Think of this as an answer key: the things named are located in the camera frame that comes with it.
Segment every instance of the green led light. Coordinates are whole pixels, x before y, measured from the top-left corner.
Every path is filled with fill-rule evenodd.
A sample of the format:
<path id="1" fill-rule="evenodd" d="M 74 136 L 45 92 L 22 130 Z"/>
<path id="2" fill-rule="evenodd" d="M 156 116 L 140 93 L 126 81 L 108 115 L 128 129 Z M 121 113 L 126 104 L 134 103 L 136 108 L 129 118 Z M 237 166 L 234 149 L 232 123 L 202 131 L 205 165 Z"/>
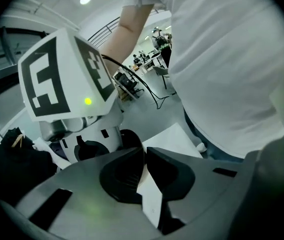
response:
<path id="1" fill-rule="evenodd" d="M 91 100 L 90 98 L 86 98 L 86 99 L 85 99 L 85 104 L 86 104 L 86 105 L 92 104 L 92 100 Z"/>

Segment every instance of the staircase railing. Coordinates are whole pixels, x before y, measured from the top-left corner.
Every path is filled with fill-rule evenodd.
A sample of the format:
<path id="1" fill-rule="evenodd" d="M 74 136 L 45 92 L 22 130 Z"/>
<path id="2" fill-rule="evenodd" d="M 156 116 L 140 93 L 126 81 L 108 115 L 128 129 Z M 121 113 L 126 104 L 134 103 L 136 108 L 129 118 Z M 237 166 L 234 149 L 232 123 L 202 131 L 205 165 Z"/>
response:
<path id="1" fill-rule="evenodd" d="M 154 9 L 151 11 L 151 15 L 159 14 L 161 12 L 164 12 L 163 9 Z M 95 34 L 93 34 L 88 41 L 93 44 L 96 47 L 101 46 L 103 43 L 106 42 L 109 35 L 115 30 L 115 28 L 118 26 L 118 23 L 120 21 L 120 18 L 117 17 L 116 19 L 112 20 L 105 26 L 103 26 L 100 30 L 98 30 Z"/>

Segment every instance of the white t-shirt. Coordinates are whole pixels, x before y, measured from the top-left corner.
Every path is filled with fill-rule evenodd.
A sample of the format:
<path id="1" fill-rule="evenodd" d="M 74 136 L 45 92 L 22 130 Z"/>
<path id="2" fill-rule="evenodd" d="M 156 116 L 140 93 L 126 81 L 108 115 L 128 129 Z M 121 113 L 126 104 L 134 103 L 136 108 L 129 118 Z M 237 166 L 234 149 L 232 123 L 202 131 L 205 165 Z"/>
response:
<path id="1" fill-rule="evenodd" d="M 244 158 L 284 135 L 269 95 L 284 78 L 284 16 L 272 0 L 125 0 L 172 13 L 169 73 L 195 127 Z"/>

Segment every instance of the white cube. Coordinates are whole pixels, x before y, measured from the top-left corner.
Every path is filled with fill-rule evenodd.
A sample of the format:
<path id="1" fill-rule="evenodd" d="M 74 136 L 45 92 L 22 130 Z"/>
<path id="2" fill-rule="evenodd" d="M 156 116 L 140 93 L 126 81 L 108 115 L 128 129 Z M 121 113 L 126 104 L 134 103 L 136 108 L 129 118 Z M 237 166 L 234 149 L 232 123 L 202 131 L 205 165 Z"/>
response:
<path id="1" fill-rule="evenodd" d="M 106 115 L 117 95 L 98 49 L 65 28 L 30 48 L 18 74 L 33 121 Z"/>

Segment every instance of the desk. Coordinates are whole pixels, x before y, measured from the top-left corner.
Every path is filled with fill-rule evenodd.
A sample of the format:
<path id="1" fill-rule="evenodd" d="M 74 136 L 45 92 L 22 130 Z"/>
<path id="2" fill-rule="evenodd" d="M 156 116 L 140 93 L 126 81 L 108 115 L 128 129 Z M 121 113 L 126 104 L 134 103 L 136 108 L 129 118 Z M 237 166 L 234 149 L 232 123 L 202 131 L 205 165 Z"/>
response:
<path id="1" fill-rule="evenodd" d="M 154 59 L 157 59 L 157 61 L 158 61 L 158 63 L 160 64 L 160 66 L 162 66 L 162 64 L 161 64 L 161 62 L 160 62 L 160 60 L 159 60 L 159 57 L 161 57 L 161 56 L 162 56 L 162 55 L 159 54 L 159 55 L 157 55 L 157 56 L 155 56 L 155 57 L 153 57 L 153 58 L 150 58 L 146 63 L 144 63 L 143 66 L 144 66 L 145 70 L 147 71 L 147 69 L 149 69 L 151 66 L 154 66 L 154 65 L 155 65 L 154 62 L 153 62 Z"/>

